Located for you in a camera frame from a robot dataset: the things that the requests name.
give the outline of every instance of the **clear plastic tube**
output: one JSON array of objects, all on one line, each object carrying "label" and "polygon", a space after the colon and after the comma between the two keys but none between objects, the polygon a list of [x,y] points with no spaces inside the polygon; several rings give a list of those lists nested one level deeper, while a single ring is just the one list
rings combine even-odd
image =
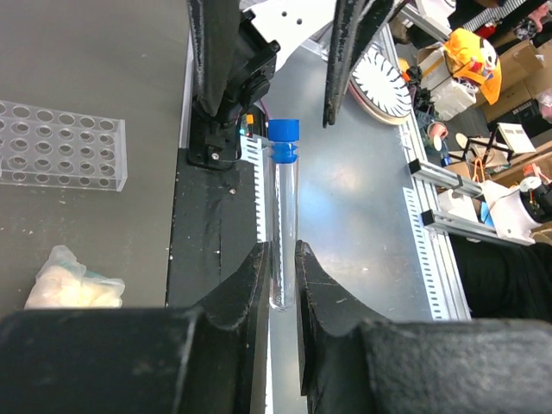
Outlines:
[{"label": "clear plastic tube", "polygon": [[272,277],[270,305],[286,311],[295,304],[295,245],[298,226],[298,120],[271,120]]}]

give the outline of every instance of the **white plastic bag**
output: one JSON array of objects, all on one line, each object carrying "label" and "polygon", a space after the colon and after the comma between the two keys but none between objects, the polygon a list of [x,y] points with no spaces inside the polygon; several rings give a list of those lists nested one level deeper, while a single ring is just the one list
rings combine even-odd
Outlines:
[{"label": "white plastic bag", "polygon": [[544,106],[552,106],[552,88],[547,89],[536,95],[536,100]]},{"label": "white plastic bag", "polygon": [[52,249],[36,275],[25,309],[120,308],[124,282],[87,272],[66,246]]}]

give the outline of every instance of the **blue cap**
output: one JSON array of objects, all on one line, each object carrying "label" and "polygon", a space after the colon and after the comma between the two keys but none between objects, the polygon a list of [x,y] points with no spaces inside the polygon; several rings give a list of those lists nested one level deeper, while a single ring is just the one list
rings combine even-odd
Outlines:
[{"label": "blue cap", "polygon": [[444,155],[441,158],[441,166],[449,166],[450,164],[452,164],[452,160],[448,155]]},{"label": "blue cap", "polygon": [[271,119],[268,121],[268,140],[272,142],[299,141],[299,120]]},{"label": "blue cap", "polygon": [[276,142],[273,144],[270,158],[276,164],[293,164],[298,158],[298,155],[295,153],[297,149],[297,146],[293,143]]}]

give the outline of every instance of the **clutter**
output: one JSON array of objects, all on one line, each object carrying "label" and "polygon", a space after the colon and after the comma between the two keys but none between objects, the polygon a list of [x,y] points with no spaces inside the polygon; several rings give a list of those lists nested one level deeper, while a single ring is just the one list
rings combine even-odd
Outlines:
[{"label": "clutter", "polygon": [[511,167],[492,176],[492,180],[498,184],[510,186],[524,179],[524,169],[533,164],[539,166],[545,177],[552,177],[552,141],[536,148],[532,154],[524,154],[511,161]]},{"label": "clutter", "polygon": [[456,134],[455,139],[460,148],[464,149],[466,147],[467,137],[464,134],[459,132],[458,134]]},{"label": "clutter", "polygon": [[543,19],[549,14],[548,2],[542,4],[539,8],[535,9],[527,17],[534,23],[533,26],[535,33],[543,31]]},{"label": "clutter", "polygon": [[[488,145],[490,138],[478,138],[477,141],[481,143],[481,145],[478,144],[472,144],[471,150],[476,158],[480,158],[483,160],[485,158],[485,154],[487,151],[486,145]],[[485,169],[489,168],[496,168],[500,166],[508,166],[508,146],[505,144],[502,144],[500,142],[495,142],[493,144],[495,147],[491,148],[489,150],[488,157],[485,162]]]},{"label": "clutter", "polygon": [[[500,100],[504,91],[518,82],[528,78],[532,73],[544,68],[543,60],[539,59],[539,52],[530,41],[522,41],[499,56],[502,84],[500,86]],[[483,94],[476,95],[475,107],[486,103]]]},{"label": "clutter", "polygon": [[36,276],[25,309],[120,308],[121,279],[108,279],[86,270],[66,246],[56,246]]},{"label": "clutter", "polygon": [[506,188],[492,181],[481,183],[497,235],[519,244],[534,244],[531,231],[540,227],[526,210],[520,188]]},{"label": "clutter", "polygon": [[420,137],[422,138],[423,147],[428,149],[435,149],[435,144],[433,139],[428,135],[428,127],[435,122],[435,118],[427,112],[422,112],[417,110],[415,112],[417,127],[420,132]]},{"label": "clutter", "polygon": [[449,166],[445,166],[446,170],[452,171],[454,174],[458,174],[466,179],[472,178],[472,173],[469,171],[469,166],[466,161],[455,162]]},{"label": "clutter", "polygon": [[474,203],[470,197],[455,194],[454,190],[446,190],[439,194],[438,198],[441,211],[465,218],[474,223],[478,222]]},{"label": "clutter", "polygon": [[405,80],[375,47],[370,47],[353,69],[349,90],[362,108],[380,122],[399,125],[412,111]]},{"label": "clutter", "polygon": [[417,56],[420,88],[429,91],[430,102],[443,121],[448,121],[475,103],[476,86],[463,78],[453,78],[447,67],[442,47],[426,48]]},{"label": "clutter", "polygon": [[456,1],[416,0],[416,8],[422,19],[428,24],[437,28],[441,33],[450,33],[448,17],[456,10]]},{"label": "clutter", "polygon": [[410,67],[406,71],[409,78],[408,90],[412,99],[412,108],[415,112],[423,112],[433,116],[434,108],[431,102],[431,93],[422,87],[422,70],[419,66]]},{"label": "clutter", "polygon": [[443,50],[453,78],[464,78],[478,85],[489,104],[499,100],[502,72],[499,57],[491,43],[458,28],[443,43]]},{"label": "clutter", "polygon": [[539,93],[536,100],[543,119],[552,123],[552,88]]},{"label": "clutter", "polygon": [[[518,80],[516,84],[508,88],[503,88],[505,90],[501,92],[500,99],[493,106],[487,103],[481,106],[488,122],[496,121],[499,118],[501,122],[505,122],[506,119],[503,119],[502,116],[506,114],[509,117],[515,116],[515,114],[511,114],[511,111],[524,105],[532,106],[530,103],[532,99],[537,99],[537,97],[550,89],[550,80],[552,79],[552,41],[544,43],[536,51],[533,47],[526,46],[523,51],[520,51],[517,61],[524,63],[523,70],[519,67],[512,70],[519,71],[516,76],[523,76],[524,78]],[[528,122],[534,122],[535,120],[531,118],[528,119]]]},{"label": "clutter", "polygon": [[437,151],[441,151],[442,140],[444,140],[447,137],[447,135],[449,135],[449,130],[447,129],[447,126],[444,123],[433,122],[427,128],[427,135],[430,138],[430,140],[433,142],[433,147]]},{"label": "clutter", "polygon": [[499,123],[496,133],[505,141],[514,155],[534,153],[535,147],[531,143],[523,127],[516,123]]}]

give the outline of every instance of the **workbench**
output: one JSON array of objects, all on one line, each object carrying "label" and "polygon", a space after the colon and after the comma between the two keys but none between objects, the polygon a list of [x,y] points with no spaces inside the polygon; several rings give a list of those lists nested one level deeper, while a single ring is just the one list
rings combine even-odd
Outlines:
[{"label": "workbench", "polygon": [[179,146],[186,2],[7,2],[0,100],[126,120],[121,193],[0,185],[0,314],[21,309],[52,250],[164,306]]},{"label": "workbench", "polygon": [[[0,99],[125,119],[129,178],[121,193],[0,186],[2,315],[22,308],[58,244],[91,270],[123,279],[123,306],[168,301],[171,254],[186,264],[181,251],[170,251],[177,153],[191,96],[185,9],[185,2],[167,0],[4,5]],[[396,61],[387,28],[381,44]],[[400,128],[383,125],[347,96],[337,124],[323,129],[325,74],[316,45],[302,47],[267,96],[273,117],[301,121],[299,237],[328,274],[386,317],[469,319],[448,238],[420,229],[417,213],[435,209],[437,200],[432,185],[408,172],[408,161],[425,160],[414,119]],[[239,162],[241,176],[253,180],[252,167]],[[252,212],[240,204],[236,210],[254,217],[253,202],[240,202],[251,203]],[[175,305],[193,303],[193,295],[189,302],[177,297],[187,288],[183,281],[173,289]],[[306,412],[295,321],[295,310],[271,311],[268,401],[277,413]]]},{"label": "workbench", "polygon": [[[396,64],[388,27],[377,43]],[[415,243],[412,205],[420,212],[437,201],[433,185],[412,180],[407,167],[427,160],[413,116],[401,127],[384,125],[348,94],[336,125],[323,129],[325,77],[317,45],[307,43],[276,73],[266,99],[272,117],[301,122],[298,237],[330,276],[385,317],[469,320],[448,237],[422,230],[424,242]],[[295,321],[295,309],[271,310],[268,395],[277,414],[306,413]]]}]

